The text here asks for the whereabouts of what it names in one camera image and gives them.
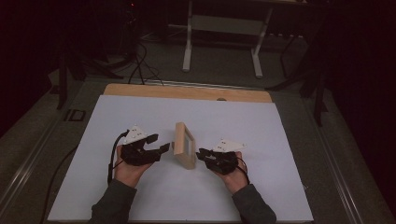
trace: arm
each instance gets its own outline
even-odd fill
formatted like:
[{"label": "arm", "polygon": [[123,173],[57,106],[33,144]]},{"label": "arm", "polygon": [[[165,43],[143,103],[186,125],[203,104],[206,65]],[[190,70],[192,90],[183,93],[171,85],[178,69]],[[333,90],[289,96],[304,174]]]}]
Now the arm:
[{"label": "arm", "polygon": [[[238,166],[245,172],[246,165],[242,162],[242,153],[236,152],[240,160]],[[276,214],[271,207],[264,202],[260,193],[254,185],[249,184],[245,174],[235,169],[232,173],[221,175],[215,172],[224,182],[226,188],[233,195],[233,203],[238,209],[243,223],[248,224],[270,224],[276,223]]]},{"label": "arm", "polygon": [[152,165],[132,166],[122,162],[120,151],[117,147],[117,161],[115,179],[109,184],[104,196],[92,207],[90,224],[127,223],[134,196],[137,192],[136,185],[142,174]]}]

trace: floor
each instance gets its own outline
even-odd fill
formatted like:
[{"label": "floor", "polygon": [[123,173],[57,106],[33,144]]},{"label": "floor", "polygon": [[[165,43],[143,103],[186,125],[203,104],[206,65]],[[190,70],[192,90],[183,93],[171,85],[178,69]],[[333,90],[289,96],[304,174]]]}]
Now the floor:
[{"label": "floor", "polygon": [[[144,47],[139,47],[139,55],[143,57],[147,49],[142,63],[142,76],[147,84],[162,82],[164,85],[264,91],[265,87],[285,80],[279,55],[287,40],[282,37],[268,36],[264,40],[259,54],[264,77],[257,79],[246,45],[236,48],[216,41],[207,44],[204,38],[194,42],[190,72],[182,72],[183,35],[182,30],[175,31],[166,43],[158,42],[149,34],[142,39]],[[288,50],[285,55],[288,72],[296,67],[305,50],[302,39]],[[124,79],[103,77],[90,68],[85,81],[69,77],[68,101],[62,110],[56,109],[58,96],[48,93],[0,139],[0,190],[4,192],[0,201],[0,223],[39,223],[43,211],[44,216],[48,214],[72,156],[62,165],[61,161],[78,144],[97,98],[108,83],[127,83],[135,67],[133,63],[115,70]],[[49,76],[57,82],[57,71]],[[131,82],[140,83],[138,74]],[[314,98],[301,98],[300,87],[301,83],[296,83],[270,94],[306,187],[315,223],[395,223],[332,100],[332,93],[325,91],[327,112],[322,113],[320,128],[312,116]],[[85,111],[86,117],[82,121],[66,119],[68,110]],[[59,165],[46,204],[47,190]]]}]

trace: picture frame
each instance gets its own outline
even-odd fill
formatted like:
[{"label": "picture frame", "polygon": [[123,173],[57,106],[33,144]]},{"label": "picture frame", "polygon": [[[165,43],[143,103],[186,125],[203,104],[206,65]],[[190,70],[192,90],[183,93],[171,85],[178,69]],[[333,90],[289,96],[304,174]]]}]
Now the picture frame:
[{"label": "picture frame", "polygon": [[195,139],[183,122],[176,124],[174,156],[187,170],[195,168]]}]

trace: forearm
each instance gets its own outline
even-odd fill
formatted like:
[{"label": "forearm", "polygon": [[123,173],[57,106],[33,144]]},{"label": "forearm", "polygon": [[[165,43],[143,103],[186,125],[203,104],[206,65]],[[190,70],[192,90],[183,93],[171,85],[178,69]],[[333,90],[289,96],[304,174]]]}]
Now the forearm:
[{"label": "forearm", "polygon": [[127,223],[136,189],[113,179],[100,201],[92,207],[90,224]]},{"label": "forearm", "polygon": [[276,214],[251,184],[233,195],[233,203],[248,224],[276,223]]}]

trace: white tabletop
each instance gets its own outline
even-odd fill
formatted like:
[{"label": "white tabletop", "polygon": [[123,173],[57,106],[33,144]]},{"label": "white tabletop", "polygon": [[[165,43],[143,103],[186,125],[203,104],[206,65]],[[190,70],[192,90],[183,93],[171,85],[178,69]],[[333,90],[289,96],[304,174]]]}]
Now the white tabletop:
[{"label": "white tabletop", "polygon": [[[102,95],[97,102],[49,220],[90,219],[92,206],[106,190],[111,149],[121,133],[136,124],[159,135],[145,149],[158,148],[174,141],[180,121],[194,136],[197,150],[210,149],[221,138],[247,145],[241,151],[249,179],[278,221],[313,220],[275,104],[111,95]],[[231,194],[202,161],[186,170],[167,152],[136,188],[133,221],[240,220]]]}]

